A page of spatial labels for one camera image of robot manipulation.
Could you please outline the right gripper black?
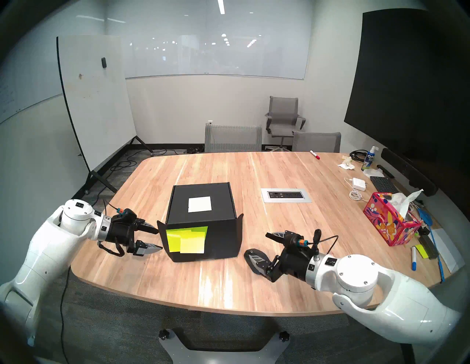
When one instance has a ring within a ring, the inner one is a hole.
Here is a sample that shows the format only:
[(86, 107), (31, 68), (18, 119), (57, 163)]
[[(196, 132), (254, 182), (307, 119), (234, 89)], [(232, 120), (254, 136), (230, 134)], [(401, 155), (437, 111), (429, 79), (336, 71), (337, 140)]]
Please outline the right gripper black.
[[(291, 232), (267, 232), (265, 237), (277, 243), (291, 243)], [(306, 272), (314, 251), (311, 247), (288, 245), (281, 255), (276, 255), (273, 261), (266, 256), (253, 254), (253, 272), (261, 276), (270, 276), (270, 281), (277, 281), (282, 275), (290, 275), (301, 281), (306, 281)]]

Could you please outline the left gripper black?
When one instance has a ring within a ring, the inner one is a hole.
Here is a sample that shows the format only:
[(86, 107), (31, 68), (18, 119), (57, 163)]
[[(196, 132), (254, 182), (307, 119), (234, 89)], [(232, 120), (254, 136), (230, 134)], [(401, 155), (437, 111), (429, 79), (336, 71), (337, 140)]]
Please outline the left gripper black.
[[(136, 216), (104, 216), (98, 229), (98, 247), (118, 257), (124, 256), (123, 247), (126, 247), (127, 253), (132, 253), (134, 256), (150, 255), (163, 249), (155, 244), (136, 241), (134, 238), (136, 228), (137, 231), (159, 234), (157, 228)], [(102, 242), (115, 244), (117, 252), (106, 248)]]

